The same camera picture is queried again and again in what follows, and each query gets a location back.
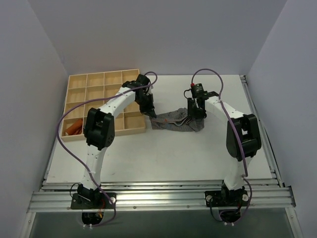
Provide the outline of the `striped grey underwear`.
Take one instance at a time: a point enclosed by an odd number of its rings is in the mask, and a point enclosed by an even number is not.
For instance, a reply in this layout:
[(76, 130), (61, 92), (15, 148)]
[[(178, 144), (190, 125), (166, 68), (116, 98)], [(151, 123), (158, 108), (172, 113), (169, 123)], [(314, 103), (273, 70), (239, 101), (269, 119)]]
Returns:
[(199, 132), (204, 129), (204, 119), (194, 119), (188, 115), (186, 108), (179, 108), (175, 111), (150, 117), (153, 130), (165, 129), (180, 132)]

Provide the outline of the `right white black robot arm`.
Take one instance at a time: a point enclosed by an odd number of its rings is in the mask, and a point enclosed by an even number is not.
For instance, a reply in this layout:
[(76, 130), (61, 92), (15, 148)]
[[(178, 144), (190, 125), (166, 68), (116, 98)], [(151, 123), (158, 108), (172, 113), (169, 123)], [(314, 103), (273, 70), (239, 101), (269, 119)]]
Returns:
[(230, 205), (237, 198), (247, 196), (244, 178), (248, 176), (251, 159), (262, 147), (257, 117), (236, 110), (223, 102), (218, 93), (205, 91), (201, 83), (191, 83), (190, 92), (192, 97), (187, 99), (189, 117), (205, 119), (209, 112), (226, 124), (226, 149), (234, 160), (222, 182), (220, 199)]

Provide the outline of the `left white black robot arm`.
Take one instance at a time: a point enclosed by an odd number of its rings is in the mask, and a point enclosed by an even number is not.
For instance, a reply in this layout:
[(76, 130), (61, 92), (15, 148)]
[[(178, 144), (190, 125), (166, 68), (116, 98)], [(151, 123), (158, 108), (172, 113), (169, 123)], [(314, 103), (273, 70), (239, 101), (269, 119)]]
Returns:
[(139, 105), (141, 114), (152, 118), (157, 116), (148, 77), (138, 75), (136, 80), (126, 81), (116, 95), (107, 99), (104, 105), (88, 111), (84, 128), (88, 149), (86, 161), (88, 168), (84, 172), (77, 193), (89, 208), (96, 207), (100, 201), (102, 164), (107, 148), (114, 141), (115, 119), (132, 102)]

